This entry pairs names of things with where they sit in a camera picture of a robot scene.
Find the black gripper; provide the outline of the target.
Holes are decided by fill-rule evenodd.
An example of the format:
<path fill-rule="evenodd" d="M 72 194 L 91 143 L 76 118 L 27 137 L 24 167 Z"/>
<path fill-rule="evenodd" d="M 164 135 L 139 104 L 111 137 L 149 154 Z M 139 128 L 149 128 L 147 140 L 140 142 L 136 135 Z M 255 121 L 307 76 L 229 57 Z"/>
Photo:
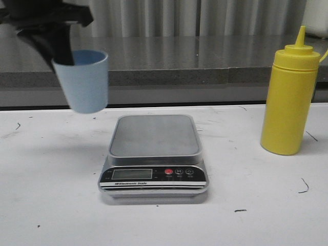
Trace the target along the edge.
<path fill-rule="evenodd" d="M 50 69 L 53 62 L 74 65 L 70 45 L 71 25 L 88 26 L 94 21 L 88 6 L 64 1 L 2 1 L 1 24 L 10 24 L 23 42 L 43 58 Z"/>

